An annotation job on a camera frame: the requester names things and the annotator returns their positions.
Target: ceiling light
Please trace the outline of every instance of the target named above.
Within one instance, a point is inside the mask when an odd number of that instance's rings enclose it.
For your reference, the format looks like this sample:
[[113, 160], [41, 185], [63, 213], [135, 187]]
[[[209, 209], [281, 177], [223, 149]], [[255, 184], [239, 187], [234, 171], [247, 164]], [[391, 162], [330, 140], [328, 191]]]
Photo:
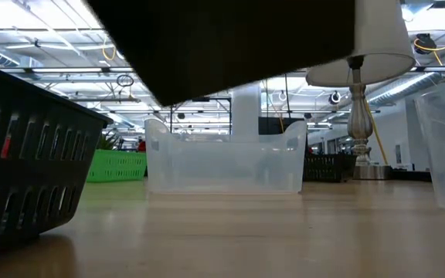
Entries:
[[64, 92], [62, 92], [62, 91], [60, 91], [60, 90], [58, 90], [58, 89], [50, 88], [49, 90], [52, 91], [52, 92], [54, 92], [54, 93], [59, 94], [61, 97], [68, 97], [67, 94], [65, 94]]
[[403, 19], [407, 22], [411, 22], [415, 16], [408, 8], [402, 8], [401, 12], [403, 13]]
[[207, 126], [207, 127], [218, 127], [222, 125], [230, 125], [230, 122], [226, 123], [173, 123], [173, 126], [182, 126], [182, 125], [192, 125], [192, 126]]
[[130, 67], [114, 67], [109, 70], [115, 73], [133, 73], [133, 69]]
[[337, 105], [341, 101], [341, 94], [335, 91], [329, 96], [329, 103], [331, 105]]
[[116, 51], [116, 56], [118, 56], [120, 59], [124, 59], [123, 54], [121, 54], [119, 51]]
[[316, 125], [326, 125], [326, 126], [331, 126], [332, 124], [330, 123], [307, 123], [308, 126], [316, 126]]
[[24, 73], [24, 69], [0, 69], [1, 71], [5, 73]]
[[309, 127], [308, 130], [310, 131], [328, 131], [331, 130], [332, 127]]
[[100, 73], [101, 68], [39, 68], [34, 73]]
[[287, 100], [287, 95], [284, 94], [284, 91], [283, 91], [283, 90], [281, 90], [281, 93], [279, 94], [279, 100], [280, 100], [280, 101], [285, 101], [285, 100]]
[[105, 65], [111, 67], [111, 64], [109, 64], [108, 62], [106, 62], [106, 61], [104, 61], [104, 60], [99, 61], [99, 63], [103, 63], [103, 64], [105, 64]]

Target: light fixture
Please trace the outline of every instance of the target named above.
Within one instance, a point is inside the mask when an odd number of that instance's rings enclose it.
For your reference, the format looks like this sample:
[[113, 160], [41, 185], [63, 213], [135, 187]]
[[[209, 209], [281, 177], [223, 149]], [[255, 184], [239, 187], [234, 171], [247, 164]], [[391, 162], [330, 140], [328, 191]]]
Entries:
[[308, 130], [310, 131], [328, 131], [331, 130], [332, 127], [309, 127]]
[[316, 125], [317, 125], [317, 126], [318, 126], [318, 125], [331, 126], [332, 124], [322, 122], [322, 123], [307, 123], [307, 125], [308, 125], [308, 126], [316, 126]]
[[5, 73], [24, 73], [24, 69], [1, 69]]
[[54, 93], [59, 94], [61, 97], [68, 97], [68, 95], [66, 93], [64, 93], [64, 92], [62, 92], [62, 91], [60, 91], [60, 90], [58, 90], [56, 88], [50, 88], [49, 90], [54, 92]]
[[185, 123], [173, 123], [173, 126], [188, 125], [188, 126], [218, 127], [218, 126], [224, 126], [224, 125], [230, 125], [230, 124], [231, 124], [230, 122], [225, 122], [225, 123], [210, 123], [210, 122], [209, 123], [193, 123], [193, 122], [185, 122]]
[[331, 93], [329, 96], [329, 103], [331, 105], [337, 105], [341, 101], [341, 94], [338, 91]]
[[287, 95], [284, 93], [283, 90], [281, 90], [281, 93], [279, 94], [279, 100], [280, 101], [286, 101], [287, 100]]
[[34, 73], [100, 73], [101, 68], [38, 68]]
[[365, 85], [401, 76], [416, 61], [399, 1], [357, 0], [355, 8], [353, 53], [309, 69], [307, 82], [313, 86], [350, 88], [353, 101], [348, 134], [355, 139], [357, 166], [372, 167], [367, 143], [373, 126], [366, 108]]
[[413, 20], [413, 18], [415, 17], [415, 15], [408, 9], [408, 8], [402, 8], [401, 12], [403, 14], [403, 19], [407, 22], [410, 22]]
[[109, 70], [115, 73], [133, 73], [133, 69], [130, 67], [114, 67]]
[[119, 51], [116, 51], [116, 56], [118, 56], [120, 59], [124, 59], [123, 54], [121, 54]]
[[104, 61], [104, 60], [100, 60], [99, 63], [103, 63], [103, 64], [105, 64], [106, 66], [111, 67], [111, 64], [109, 64], [108, 62], [106, 62], [106, 61]]

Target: wooden table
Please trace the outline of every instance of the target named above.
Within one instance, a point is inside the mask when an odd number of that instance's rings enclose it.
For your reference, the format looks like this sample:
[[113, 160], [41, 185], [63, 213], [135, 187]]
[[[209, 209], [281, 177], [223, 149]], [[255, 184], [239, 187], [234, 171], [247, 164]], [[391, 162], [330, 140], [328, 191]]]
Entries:
[[445, 211], [421, 182], [148, 197], [91, 184], [70, 223], [0, 255], [0, 277], [440, 278]]

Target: black basket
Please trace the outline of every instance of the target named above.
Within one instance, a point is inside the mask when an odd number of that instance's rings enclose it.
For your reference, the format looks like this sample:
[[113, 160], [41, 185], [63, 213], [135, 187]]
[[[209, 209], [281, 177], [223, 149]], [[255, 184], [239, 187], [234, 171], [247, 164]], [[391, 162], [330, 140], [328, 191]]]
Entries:
[[0, 71], [0, 249], [71, 220], [108, 123]]
[[340, 182], [353, 178], [356, 155], [306, 154], [303, 181]]

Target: silver lamp stand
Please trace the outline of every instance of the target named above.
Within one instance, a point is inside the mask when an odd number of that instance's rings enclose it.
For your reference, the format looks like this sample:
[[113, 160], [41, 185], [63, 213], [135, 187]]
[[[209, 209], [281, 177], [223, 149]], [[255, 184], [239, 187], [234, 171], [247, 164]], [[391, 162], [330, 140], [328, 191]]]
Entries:
[[352, 92], [352, 112], [348, 119], [348, 135], [353, 138], [353, 154], [357, 156], [355, 167], [355, 179], [382, 180], [388, 179], [391, 167], [387, 165], [377, 165], [370, 161], [369, 148], [367, 143], [373, 132], [372, 118], [365, 105], [365, 84], [362, 83], [361, 68], [363, 56], [353, 56], [348, 58], [348, 64], [352, 70], [353, 85], [350, 86]]

